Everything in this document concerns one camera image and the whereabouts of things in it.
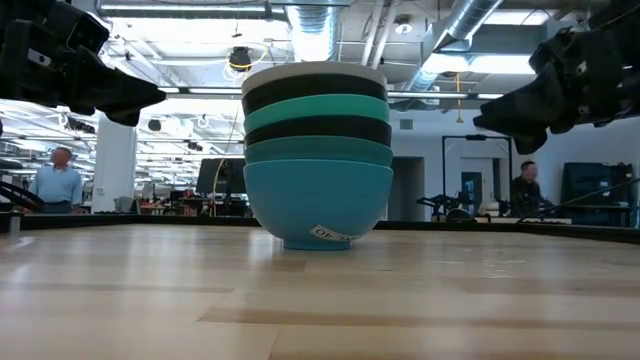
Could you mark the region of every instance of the man in dark shirt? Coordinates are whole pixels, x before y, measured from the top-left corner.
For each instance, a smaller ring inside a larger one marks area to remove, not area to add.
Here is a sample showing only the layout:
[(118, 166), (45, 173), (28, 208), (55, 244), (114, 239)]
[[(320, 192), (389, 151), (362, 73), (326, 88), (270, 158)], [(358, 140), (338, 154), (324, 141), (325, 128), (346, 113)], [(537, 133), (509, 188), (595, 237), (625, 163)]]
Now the man in dark shirt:
[(540, 209), (545, 203), (540, 195), (540, 185), (536, 182), (538, 167), (527, 160), (520, 166), (522, 173), (511, 182), (511, 216), (525, 216)]

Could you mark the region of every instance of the blue shirt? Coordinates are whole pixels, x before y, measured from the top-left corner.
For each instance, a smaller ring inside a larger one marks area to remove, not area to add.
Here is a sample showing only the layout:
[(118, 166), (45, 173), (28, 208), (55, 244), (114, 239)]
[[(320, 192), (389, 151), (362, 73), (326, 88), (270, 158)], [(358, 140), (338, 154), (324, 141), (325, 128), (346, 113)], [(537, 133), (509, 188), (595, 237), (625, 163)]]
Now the blue shirt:
[(49, 166), (38, 169), (29, 191), (47, 203), (69, 201), (73, 205), (82, 204), (80, 173), (69, 168), (62, 171)]

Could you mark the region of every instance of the man in blue shirt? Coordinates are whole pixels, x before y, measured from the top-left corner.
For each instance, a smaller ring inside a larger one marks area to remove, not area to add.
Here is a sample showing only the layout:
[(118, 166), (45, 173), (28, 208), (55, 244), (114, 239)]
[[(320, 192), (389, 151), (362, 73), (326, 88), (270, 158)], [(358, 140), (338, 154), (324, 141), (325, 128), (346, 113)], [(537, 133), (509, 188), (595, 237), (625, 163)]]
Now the man in blue shirt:
[(68, 214), (82, 204), (80, 174), (69, 168), (71, 151), (59, 147), (53, 151), (53, 167), (38, 169), (29, 191), (47, 204), (43, 213)]

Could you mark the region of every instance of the green bowl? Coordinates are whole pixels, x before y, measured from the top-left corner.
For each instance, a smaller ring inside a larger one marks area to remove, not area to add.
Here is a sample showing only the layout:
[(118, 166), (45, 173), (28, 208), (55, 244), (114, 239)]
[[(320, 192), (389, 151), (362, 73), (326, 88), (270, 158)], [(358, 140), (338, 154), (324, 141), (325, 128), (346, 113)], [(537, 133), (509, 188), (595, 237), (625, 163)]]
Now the green bowl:
[(343, 136), (293, 136), (265, 140), (244, 151), (247, 164), (271, 160), (347, 160), (391, 166), (393, 151), (388, 146)]
[(382, 100), (362, 95), (306, 96), (254, 111), (244, 120), (244, 130), (249, 133), (278, 121), (320, 115), (357, 115), (389, 122), (389, 105)]

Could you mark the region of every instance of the teal bowl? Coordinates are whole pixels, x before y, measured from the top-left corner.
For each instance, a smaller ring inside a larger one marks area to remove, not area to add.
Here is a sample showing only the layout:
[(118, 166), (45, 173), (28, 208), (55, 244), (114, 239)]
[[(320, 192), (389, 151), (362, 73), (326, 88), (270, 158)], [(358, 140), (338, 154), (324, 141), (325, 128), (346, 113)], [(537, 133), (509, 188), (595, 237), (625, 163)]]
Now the teal bowl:
[(260, 224), (298, 250), (345, 250), (376, 225), (393, 171), (339, 160), (278, 160), (244, 167)]
[(343, 136), (294, 136), (261, 141), (244, 151), (247, 164), (272, 160), (347, 160), (391, 166), (393, 151), (369, 140)]
[(322, 115), (355, 115), (389, 122), (389, 105), (380, 99), (363, 95), (306, 96), (254, 111), (244, 120), (244, 130), (250, 133), (278, 121)]

